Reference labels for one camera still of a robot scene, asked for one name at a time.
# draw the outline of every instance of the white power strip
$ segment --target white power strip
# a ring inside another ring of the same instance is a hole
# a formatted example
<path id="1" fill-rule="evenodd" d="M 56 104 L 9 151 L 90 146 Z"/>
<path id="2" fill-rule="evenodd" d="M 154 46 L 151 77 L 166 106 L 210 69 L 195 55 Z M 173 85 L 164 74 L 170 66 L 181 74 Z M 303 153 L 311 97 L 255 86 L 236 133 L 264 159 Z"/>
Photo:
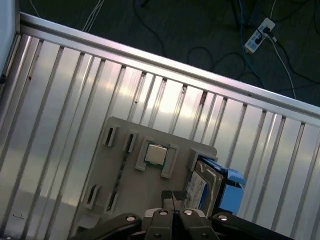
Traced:
<path id="1" fill-rule="evenodd" d="M 271 21 L 269 18 L 266 17 L 263 20 L 263 22 L 260 24 L 258 29 L 260 30 L 261 33 L 264 33 L 263 30 L 266 27 L 269 28 L 271 31 L 275 26 L 276 26 L 276 24 L 273 21 Z M 266 37 L 262 36 L 260 43 L 256 44 L 255 40 L 259 39 L 261 37 L 260 32 L 258 30 L 255 30 L 255 32 L 252 34 L 252 36 L 249 38 L 249 40 L 245 43 L 244 48 L 248 53 L 253 54 L 259 48 L 259 46 L 263 43 L 263 41 L 265 40 Z"/>

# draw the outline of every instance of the power cord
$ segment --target power cord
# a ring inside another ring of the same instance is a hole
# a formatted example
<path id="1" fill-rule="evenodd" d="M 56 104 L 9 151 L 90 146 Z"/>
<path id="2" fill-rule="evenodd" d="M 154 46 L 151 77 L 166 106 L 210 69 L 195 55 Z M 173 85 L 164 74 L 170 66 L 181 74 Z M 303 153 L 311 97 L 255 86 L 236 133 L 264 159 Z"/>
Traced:
<path id="1" fill-rule="evenodd" d="M 223 55 L 221 58 L 219 58 L 219 60 L 216 61 L 215 64 L 212 66 L 212 69 L 211 69 L 211 70 L 213 71 L 213 70 L 216 68 L 216 66 L 218 66 L 219 63 L 220 63 L 222 60 L 224 60 L 226 57 L 228 57 L 228 56 L 230 56 L 230 55 L 236 55 L 236 56 L 238 56 L 239 58 L 241 58 L 242 63 L 243 63 L 243 68 L 242 68 L 242 71 L 241 71 L 241 72 L 244 72 L 244 71 L 246 70 L 246 61 L 245 61 L 244 57 L 243 57 L 240 53 L 238 53 L 238 52 L 236 52 L 236 51 L 226 53 L 226 54 Z"/>
<path id="2" fill-rule="evenodd" d="M 287 74 L 287 76 L 288 76 L 288 78 L 289 78 L 289 81 L 290 81 L 290 84 L 291 84 L 291 89 L 292 89 L 292 93 L 293 93 L 294 99 L 297 99 L 296 91 L 295 91 L 295 87 L 294 87 L 294 84 L 293 84 L 292 79 L 291 79 L 291 75 L 290 75 L 290 73 L 289 73 L 289 71 L 288 71 L 288 69 L 287 69 L 284 61 L 282 60 L 282 58 L 281 58 L 281 56 L 280 56 L 280 54 L 279 54 L 279 52 L 278 52 L 278 50 L 277 50 L 276 44 L 275 44 L 275 42 L 274 42 L 276 39 L 275 39 L 275 38 L 271 38 L 269 35 L 267 35 L 267 38 L 268 38 L 268 39 L 270 40 L 270 42 L 272 43 L 272 46 L 273 46 L 274 51 L 275 51 L 275 54 L 276 54 L 277 57 L 279 58 L 280 62 L 282 63 L 282 66 L 284 67 L 284 69 L 285 69 L 285 71 L 286 71 L 286 74 Z"/>
<path id="3" fill-rule="evenodd" d="M 238 0 L 238 3 L 239 3 L 239 7 L 240 7 L 240 16 L 241 16 L 241 19 L 240 19 L 240 44 L 241 44 L 241 49 L 242 49 L 242 54 L 244 56 L 244 59 L 246 60 L 246 63 L 248 65 L 248 67 L 251 69 L 251 71 L 256 75 L 256 76 L 259 76 L 256 71 L 253 69 L 246 53 L 245 53 L 245 49 L 244 49 L 244 38 L 243 38 L 243 35 L 244 35 L 244 10 L 243 10 L 243 7 L 242 7 L 242 1 L 241 0 Z M 266 89 L 266 85 L 264 83 L 264 81 L 259 77 L 260 81 L 261 81 L 261 84 L 263 86 L 264 89 Z"/>
<path id="4" fill-rule="evenodd" d="M 274 18 L 270 18 L 271 21 L 275 22 L 275 23 L 280 23 L 280 22 L 283 22 L 283 21 L 286 21 L 288 20 L 289 18 L 291 18 L 295 13 L 297 13 L 299 10 L 302 9 L 303 6 L 305 6 L 308 2 L 310 2 L 311 0 L 306 0 L 306 1 L 302 1 L 302 2 L 297 2 L 297 1 L 293 1 L 293 0 L 290 0 L 291 3 L 294 3 L 294 4 L 299 4 L 299 7 L 297 7 L 295 10 L 293 10 L 292 12 L 290 12 L 287 16 L 284 16 L 282 18 L 279 18 L 279 19 L 274 19 Z"/>
<path id="5" fill-rule="evenodd" d="M 245 72 L 241 73 L 239 76 L 237 76 L 235 79 L 238 80 L 238 81 L 240 81 L 240 79 L 241 79 L 243 76 L 245 76 L 245 75 L 252 75 L 252 76 L 256 77 L 256 78 L 259 80 L 259 82 L 261 83 L 260 77 L 257 76 L 257 75 L 255 75 L 255 74 L 254 74 L 253 72 L 251 72 L 251 71 L 245 71 Z"/>
<path id="6" fill-rule="evenodd" d="M 293 68 L 292 65 L 291 65 L 290 58 L 289 58 L 289 55 L 288 55 L 285 47 L 284 47 L 278 40 L 276 41 L 276 44 L 282 49 L 282 51 L 283 51 L 283 53 L 284 53 L 284 55 L 285 55 L 285 58 L 286 58 L 286 60 L 287 60 L 288 66 L 289 66 L 289 68 L 290 68 L 290 70 L 291 70 L 291 72 L 293 72 L 295 75 L 297 75 L 297 76 L 299 76 L 299 77 L 301 77 L 301 78 L 309 81 L 310 83 L 320 84 L 320 82 L 316 82 L 316 81 L 310 79 L 309 77 L 307 77 L 307 76 L 305 76 L 305 75 L 303 75 L 303 74 L 295 71 L 294 68 Z"/>
<path id="7" fill-rule="evenodd" d="M 210 50 L 204 46 L 194 46 L 192 48 L 190 48 L 190 50 L 188 51 L 188 54 L 187 54 L 187 58 L 186 58 L 186 63 L 190 65 L 190 56 L 191 56 L 191 53 L 194 51 L 194 50 L 197 50 L 197 49 L 201 49 L 201 50 L 204 50 L 209 58 L 210 58 L 210 61 L 211 61 L 211 66 L 207 69 L 208 71 L 211 71 L 213 68 L 214 68 L 214 65 L 215 65 L 215 60 L 214 60 L 214 56 L 212 55 L 212 53 L 210 52 Z"/>
<path id="8" fill-rule="evenodd" d="M 160 45 L 161 45 L 161 50 L 162 50 L 162 55 L 166 58 L 167 57 L 167 54 L 166 54 L 166 50 L 165 50 L 165 45 L 164 43 L 162 42 L 161 38 L 159 37 L 159 35 L 153 31 L 150 27 L 148 27 L 144 21 L 142 20 L 142 18 L 140 17 L 140 15 L 138 14 L 138 11 L 137 11 L 137 7 L 136 7 L 136 0 L 132 0 L 132 8 L 133 8 L 133 12 L 134 12 L 134 15 L 136 16 L 136 18 L 139 20 L 139 22 L 146 28 L 148 29 L 151 33 L 154 34 L 154 36 L 156 37 L 156 39 L 159 41 Z"/>
<path id="9" fill-rule="evenodd" d="M 83 31 L 83 32 L 86 32 L 86 33 L 89 33 L 89 32 L 90 32 L 90 30 L 91 30 L 91 28 L 92 28 L 92 26 L 93 26 L 93 24 L 94 24 L 94 22 L 95 22 L 95 20 L 96 20 L 96 18 L 97 18 L 97 16 L 98 16 L 98 14 L 99 14 L 99 12 L 100 12 L 100 10 L 101 10 L 102 5 L 104 4 L 104 2 L 105 2 L 105 0 L 99 0 L 99 1 L 96 3 L 94 9 L 93 9 L 92 12 L 90 13 L 88 19 L 86 20 L 86 22 L 85 22 L 85 24 L 84 24 L 84 26 L 83 26 L 83 28 L 82 28 L 82 31 Z"/>
<path id="10" fill-rule="evenodd" d="M 270 13 L 270 19 L 272 19 L 272 14 L 274 13 L 276 2 L 277 2 L 277 0 L 273 1 L 273 5 L 272 5 L 272 8 L 271 8 L 271 13 Z"/>
<path id="11" fill-rule="evenodd" d="M 29 2 L 30 2 L 30 4 L 31 4 L 34 12 L 36 13 L 36 15 L 37 15 L 39 18 L 41 18 L 39 12 L 37 11 L 36 6 L 35 6 L 34 3 L 33 3 L 33 0 L 29 0 Z"/>
<path id="12" fill-rule="evenodd" d="M 305 88 L 309 88 L 312 86 L 315 86 L 316 84 L 312 83 L 312 84 L 308 84 L 308 85 L 304 85 L 304 86 L 296 86 L 295 88 L 282 88 L 282 89 L 278 89 L 275 92 L 279 93 L 279 92 L 284 92 L 284 91 L 292 91 L 292 89 L 294 90 L 298 90 L 298 89 L 305 89 Z"/>

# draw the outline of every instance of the black cable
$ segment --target black cable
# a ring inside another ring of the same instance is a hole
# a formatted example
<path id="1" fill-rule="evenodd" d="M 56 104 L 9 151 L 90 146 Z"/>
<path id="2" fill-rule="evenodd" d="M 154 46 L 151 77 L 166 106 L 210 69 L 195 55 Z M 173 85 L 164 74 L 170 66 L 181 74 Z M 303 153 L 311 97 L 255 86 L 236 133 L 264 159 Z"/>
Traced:
<path id="1" fill-rule="evenodd" d="M 244 57 L 243 57 L 240 53 L 238 53 L 238 52 L 236 52 L 236 51 L 229 52 L 229 53 L 223 55 L 222 57 L 220 57 L 219 60 L 216 61 L 216 62 L 213 64 L 211 70 L 213 71 L 213 70 L 216 68 L 216 66 L 217 66 L 223 59 L 225 59 L 226 57 L 228 57 L 228 56 L 230 56 L 230 55 L 236 55 L 236 56 L 238 56 L 239 58 L 241 58 L 242 63 L 243 63 L 243 68 L 242 68 L 242 71 L 241 71 L 241 72 L 245 71 L 245 70 L 246 70 L 246 61 L 245 61 Z"/>
<path id="2" fill-rule="evenodd" d="M 315 32 L 320 36 L 320 29 L 318 28 L 317 25 L 317 19 L 316 19 L 316 13 L 317 13 L 317 0 L 314 0 L 314 7 L 313 7 L 313 25 Z"/>
<path id="3" fill-rule="evenodd" d="M 190 65 L 190 55 L 196 49 L 202 49 L 208 54 L 208 56 L 210 58 L 210 61 L 211 61 L 211 64 L 210 64 L 210 67 L 207 70 L 211 71 L 213 69 L 214 64 L 215 64 L 214 56 L 212 55 L 210 50 L 208 48 L 204 47 L 204 46 L 194 46 L 194 47 L 190 48 L 190 50 L 188 51 L 187 58 L 186 58 L 186 63 Z"/>
<path id="4" fill-rule="evenodd" d="M 301 10 L 302 7 L 303 7 L 304 5 L 306 5 L 306 4 L 307 4 L 308 2 L 310 2 L 310 1 L 311 1 L 311 0 L 306 0 L 306 1 L 302 1 L 302 2 L 290 1 L 290 2 L 292 2 L 292 3 L 294 3 L 294 4 L 299 4 L 299 7 L 297 7 L 295 10 L 293 10 L 292 12 L 290 12 L 287 16 L 284 16 L 284 17 L 282 17 L 282 18 L 280 18 L 280 19 L 273 19 L 273 18 L 271 18 L 270 20 L 273 21 L 273 22 L 275 22 L 275 23 L 280 23 L 280 22 L 283 22 L 283 21 L 285 21 L 285 20 L 288 20 L 288 19 L 291 18 L 295 13 L 297 13 L 299 10 Z M 266 15 L 265 13 L 262 12 L 262 14 L 263 14 L 265 17 L 269 18 L 269 16 Z"/>
<path id="5" fill-rule="evenodd" d="M 261 83 L 260 77 L 257 76 L 254 72 L 251 72 L 251 71 L 242 72 L 240 75 L 238 75 L 238 76 L 235 78 L 235 80 L 240 81 L 240 79 L 241 79 L 243 76 L 245 76 L 245 75 L 252 75 L 252 76 L 256 77 L 256 78 L 258 79 L 259 83 L 261 84 L 262 88 L 264 88 L 264 86 L 263 86 L 262 83 Z"/>
<path id="6" fill-rule="evenodd" d="M 249 23 L 250 23 L 256 30 L 259 31 L 259 33 L 260 33 L 261 36 L 263 35 L 263 34 L 261 33 L 261 31 L 257 28 L 257 26 L 255 26 L 252 22 L 249 22 Z M 269 32 L 265 32 L 265 33 L 268 34 L 271 39 L 273 39 L 274 35 L 273 35 L 270 31 L 269 31 Z M 320 82 L 316 82 L 316 81 L 310 79 L 309 77 L 307 77 L 307 76 L 305 76 L 305 75 L 303 75 L 303 74 L 295 71 L 294 68 L 293 68 L 292 65 L 291 65 L 290 58 L 289 58 L 289 55 L 288 55 L 285 47 L 284 47 L 278 40 L 276 41 L 276 44 L 277 44 L 277 45 L 282 49 L 282 51 L 284 52 L 285 58 L 286 58 L 286 60 L 287 60 L 287 63 L 288 63 L 288 66 L 289 66 L 291 72 L 293 72 L 295 75 L 297 75 L 297 76 L 299 76 L 299 77 L 301 77 L 301 78 L 303 78 L 303 79 L 305 79 L 305 80 L 307 80 L 307 81 L 309 81 L 309 82 L 311 82 L 311 83 L 313 83 L 313 84 L 320 84 Z"/>
<path id="7" fill-rule="evenodd" d="M 293 89 L 294 90 L 297 90 L 297 89 L 304 89 L 304 88 L 309 88 L 309 87 L 312 87 L 312 86 L 316 86 L 317 84 L 314 84 L 314 83 L 311 83 L 311 84 L 308 84 L 308 85 L 304 85 L 304 86 L 296 86 L 294 88 L 283 88 L 283 89 L 279 89 L 279 90 L 276 90 L 275 92 L 278 93 L 278 92 L 283 92 L 283 91 L 292 91 Z"/>
<path id="8" fill-rule="evenodd" d="M 297 75 L 297 76 L 299 76 L 299 77 L 301 77 L 301 78 L 309 81 L 310 83 L 320 84 L 320 82 L 314 81 L 314 80 L 310 79 L 309 77 L 307 77 L 307 76 L 305 76 L 305 75 L 303 75 L 303 74 L 295 71 L 294 68 L 293 68 L 292 65 L 291 65 L 290 58 L 289 58 L 289 55 L 288 55 L 285 47 L 284 47 L 278 40 L 276 41 L 276 44 L 277 44 L 277 45 L 282 49 L 282 51 L 284 52 L 285 58 L 286 58 L 286 60 L 287 60 L 287 63 L 288 63 L 288 66 L 289 66 L 291 72 L 293 72 L 295 75 Z"/>
<path id="9" fill-rule="evenodd" d="M 153 31 L 150 27 L 148 27 L 144 21 L 142 20 L 142 18 L 140 17 L 140 15 L 138 14 L 137 12 L 137 8 L 136 8 L 136 0 L 132 0 L 132 7 L 133 7 L 133 11 L 134 11 L 134 14 L 135 16 L 138 18 L 139 22 L 146 28 L 148 29 L 151 33 L 153 33 L 156 37 L 156 39 L 158 39 L 159 43 L 161 44 L 161 49 L 162 49 L 162 54 L 163 56 L 166 58 L 167 57 L 167 54 L 166 54 L 166 50 L 165 50 L 165 45 L 164 43 L 162 42 L 161 38 L 159 37 L 159 35 Z"/>

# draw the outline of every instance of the metal slats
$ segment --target metal slats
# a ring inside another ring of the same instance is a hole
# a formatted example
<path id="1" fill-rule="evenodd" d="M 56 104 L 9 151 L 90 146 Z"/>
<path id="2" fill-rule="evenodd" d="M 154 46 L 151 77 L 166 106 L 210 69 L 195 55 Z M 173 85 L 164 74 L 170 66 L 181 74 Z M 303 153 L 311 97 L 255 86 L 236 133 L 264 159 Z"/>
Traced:
<path id="1" fill-rule="evenodd" d="M 252 170 L 250 171 L 247 184 L 245 186 L 242 204 L 239 210 L 239 216 L 248 221 L 256 221 L 255 209 L 260 209 L 262 198 L 260 192 L 264 191 L 264 176 L 267 166 L 272 155 L 275 141 L 277 140 L 278 131 L 281 131 L 280 115 L 270 114 L 264 121 L 262 132 L 258 141 L 258 148 L 253 158 Z"/>
<path id="2" fill-rule="evenodd" d="M 264 178 L 266 187 L 264 191 L 260 192 L 261 196 L 263 195 L 263 200 L 260 209 L 256 208 L 255 211 L 257 214 L 256 223 L 268 229 L 272 226 L 278 202 L 281 200 L 282 186 L 295 150 L 300 125 L 301 123 L 298 121 L 285 119 L 279 142 L 273 146 L 273 153 Z"/>
<path id="3" fill-rule="evenodd" d="M 156 111 L 153 129 L 168 133 L 176 117 L 175 112 L 179 100 L 182 97 L 183 85 L 181 83 L 167 80 L 164 85 L 163 94 L 159 99 L 159 107 Z"/>
<path id="4" fill-rule="evenodd" d="M 66 229 L 66 225 L 70 228 L 76 213 L 91 159 L 108 111 L 108 107 L 101 108 L 101 104 L 109 106 L 116 83 L 120 80 L 121 66 L 119 64 L 106 62 L 104 70 L 94 84 L 94 91 L 90 94 L 84 119 L 81 121 L 75 139 L 77 145 L 74 146 L 70 156 L 70 161 L 74 162 L 69 168 L 68 181 L 64 182 L 61 202 L 56 209 L 55 219 L 49 224 L 44 239 L 66 239 L 68 237 L 69 232 L 60 231 L 60 229 Z"/>
<path id="5" fill-rule="evenodd" d="M 298 240 L 319 238 L 317 112 L 236 92 L 238 83 L 222 76 L 224 87 L 102 45 L 22 31 L 44 41 L 21 37 L 1 105 L 6 234 L 67 239 L 101 131 L 115 116 L 215 146 L 218 161 L 247 179 L 238 216 Z"/>
<path id="6" fill-rule="evenodd" d="M 202 111 L 199 116 L 199 121 L 196 126 L 193 140 L 198 143 L 203 143 L 205 133 L 208 129 L 208 122 L 211 120 L 210 115 L 213 110 L 213 104 L 215 102 L 215 95 L 208 92 L 205 97 L 205 101 L 202 106 Z"/>
<path id="7" fill-rule="evenodd" d="M 200 108 L 200 100 L 203 91 L 188 87 L 186 89 L 184 100 L 179 111 L 173 134 L 185 139 L 190 139 L 194 122 L 196 121 L 197 112 Z"/>
<path id="8" fill-rule="evenodd" d="M 66 100 L 65 109 L 62 113 L 63 116 L 61 117 L 60 127 L 57 129 L 56 138 L 52 143 L 52 150 L 48 156 L 48 167 L 42 181 L 39 198 L 36 200 L 29 226 L 27 226 L 27 237 L 30 239 L 33 239 L 37 235 L 41 221 L 48 222 L 50 219 L 46 217 L 47 215 L 43 215 L 43 212 L 45 211 L 46 205 L 50 206 L 55 200 L 55 198 L 53 198 L 53 196 L 50 197 L 50 195 L 80 97 L 83 91 L 84 93 L 87 92 L 88 88 L 90 91 L 92 87 L 92 82 L 90 83 L 89 81 L 88 84 L 86 83 L 93 59 L 94 58 L 88 54 L 80 56 L 80 66 L 75 75 L 68 99 Z"/>
<path id="9" fill-rule="evenodd" d="M 21 221 L 21 218 L 15 216 L 22 215 L 27 220 L 27 216 L 29 215 L 33 195 L 36 194 L 43 168 L 46 169 L 45 160 L 47 159 L 56 132 L 79 56 L 80 53 L 78 51 L 71 49 L 64 49 L 62 52 L 32 145 L 25 159 L 26 165 L 18 190 L 15 193 L 5 234 L 11 235 L 13 232 L 22 233 L 24 229 L 25 221 Z"/>
<path id="10" fill-rule="evenodd" d="M 217 157 L 221 165 L 226 165 L 227 163 L 227 158 L 236 137 L 235 134 L 239 128 L 243 111 L 245 111 L 245 109 L 243 109 L 241 102 L 231 99 L 227 100 L 221 122 L 218 126 L 216 140 L 213 142 L 213 146 L 219 149 Z"/>
<path id="11" fill-rule="evenodd" d="M 8 149 L 1 153 L 4 163 L 0 172 L 0 190 L 3 193 L 3 197 L 0 198 L 0 208 L 7 209 L 14 198 L 20 181 L 17 177 L 19 172 L 22 174 L 21 171 L 26 164 L 25 158 L 31 147 L 30 139 L 33 140 L 39 124 L 44 108 L 43 99 L 45 101 L 48 96 L 47 87 L 51 82 L 51 73 L 55 71 L 58 64 L 58 53 L 61 53 L 59 46 L 49 42 L 43 43 L 16 125 L 10 136 Z M 8 212 L 6 214 L 3 211 L 0 212 L 1 228 L 5 228 L 8 217 Z"/>
<path id="12" fill-rule="evenodd" d="M 244 174 L 258 133 L 258 125 L 262 115 L 262 109 L 247 106 L 240 128 L 239 136 L 231 156 L 230 168 Z"/>
<path id="13" fill-rule="evenodd" d="M 285 198 L 283 204 L 278 203 L 280 212 L 275 230 L 286 236 L 290 236 L 297 212 L 301 211 L 299 202 L 305 197 L 303 189 L 314 151 L 319 147 L 318 137 L 319 128 L 310 125 L 304 127 L 294 165 L 288 176 L 288 186 L 282 189 L 285 191 Z"/>

